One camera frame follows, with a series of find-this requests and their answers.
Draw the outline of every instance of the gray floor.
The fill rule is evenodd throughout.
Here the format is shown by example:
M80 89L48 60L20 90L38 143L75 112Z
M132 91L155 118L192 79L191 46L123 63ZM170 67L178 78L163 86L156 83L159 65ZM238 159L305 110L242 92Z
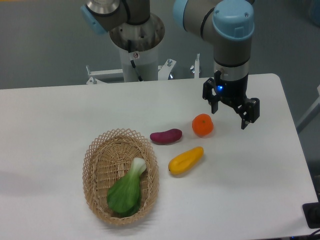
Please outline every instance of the gray floor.
M0 2L0 89L82 85L88 80L86 65L92 71L121 68L109 36L95 35L84 22L83 2ZM280 76L295 122L318 98L320 85L320 27L310 22L302 2L256 0L253 5L250 73ZM173 4L151 0L151 11L166 28L160 63L172 58L175 77L190 78L189 67L200 53L201 76L212 76L213 47L174 23ZM320 175L320 114L299 137L311 175Z

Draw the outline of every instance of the toy yellow vegetable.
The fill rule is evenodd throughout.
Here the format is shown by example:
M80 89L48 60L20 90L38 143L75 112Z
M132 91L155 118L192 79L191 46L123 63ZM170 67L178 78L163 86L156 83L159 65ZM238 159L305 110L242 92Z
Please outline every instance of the toy yellow vegetable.
M204 149L201 146L197 146L189 151L185 151L169 162L169 171L173 175L182 174L191 169L203 155Z

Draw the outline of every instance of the bok choy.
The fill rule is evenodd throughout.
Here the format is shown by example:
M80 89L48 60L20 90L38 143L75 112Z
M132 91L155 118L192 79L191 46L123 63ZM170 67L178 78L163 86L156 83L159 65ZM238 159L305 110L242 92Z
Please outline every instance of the bok choy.
M135 214L141 204L140 175L147 169L145 160L133 159L126 175L109 189L106 196L108 207L122 217Z

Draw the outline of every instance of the white vegetable stem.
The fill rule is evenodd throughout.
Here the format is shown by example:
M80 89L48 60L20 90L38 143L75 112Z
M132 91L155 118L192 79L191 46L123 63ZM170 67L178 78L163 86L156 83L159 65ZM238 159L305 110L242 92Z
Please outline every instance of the white vegetable stem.
M130 172L138 173L139 176L147 169L146 161L140 157L135 157L131 163Z

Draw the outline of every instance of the light blue robot joint cap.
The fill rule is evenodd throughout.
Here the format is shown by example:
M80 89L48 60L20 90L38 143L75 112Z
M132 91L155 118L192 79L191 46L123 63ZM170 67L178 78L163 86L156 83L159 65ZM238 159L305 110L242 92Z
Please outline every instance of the light blue robot joint cap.
M244 41L255 30L254 9L246 0L223 0L215 7L212 22L222 37Z
M173 18L175 22L185 29L184 14L188 0L175 0L173 5Z
M107 31L100 25L100 23L92 16L91 12L86 8L85 5L80 7L83 18L88 23L90 28L98 35L105 34Z

